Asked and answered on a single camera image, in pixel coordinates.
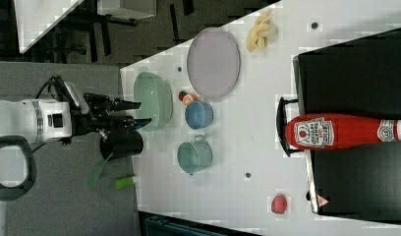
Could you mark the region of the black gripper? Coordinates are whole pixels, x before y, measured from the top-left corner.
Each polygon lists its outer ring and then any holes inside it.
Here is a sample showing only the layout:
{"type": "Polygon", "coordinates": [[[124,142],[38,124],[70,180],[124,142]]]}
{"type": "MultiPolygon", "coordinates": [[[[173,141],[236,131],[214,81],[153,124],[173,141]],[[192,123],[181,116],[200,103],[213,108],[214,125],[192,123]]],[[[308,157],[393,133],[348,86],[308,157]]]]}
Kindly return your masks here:
{"type": "Polygon", "coordinates": [[[84,136],[89,133],[98,133],[103,140],[108,140],[114,129],[134,128],[141,129],[151,122],[150,118],[134,119],[133,116],[115,116],[113,112],[139,109],[140,102],[111,99],[108,95],[86,93],[85,102],[88,108],[86,114],[74,111],[72,114],[72,136],[84,136]]]}

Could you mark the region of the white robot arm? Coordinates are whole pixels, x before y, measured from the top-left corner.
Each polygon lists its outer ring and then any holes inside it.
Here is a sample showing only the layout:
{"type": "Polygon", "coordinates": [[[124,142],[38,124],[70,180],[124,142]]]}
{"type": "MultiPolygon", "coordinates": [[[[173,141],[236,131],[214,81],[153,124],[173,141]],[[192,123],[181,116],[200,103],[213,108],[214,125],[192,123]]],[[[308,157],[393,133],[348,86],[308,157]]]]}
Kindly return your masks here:
{"type": "Polygon", "coordinates": [[[0,137],[21,136],[30,145],[69,144],[72,138],[98,133],[105,142],[115,133],[129,134],[148,125],[149,118],[117,116],[117,111],[138,109],[138,102],[87,93],[79,102],[55,99],[0,100],[0,137]]]}

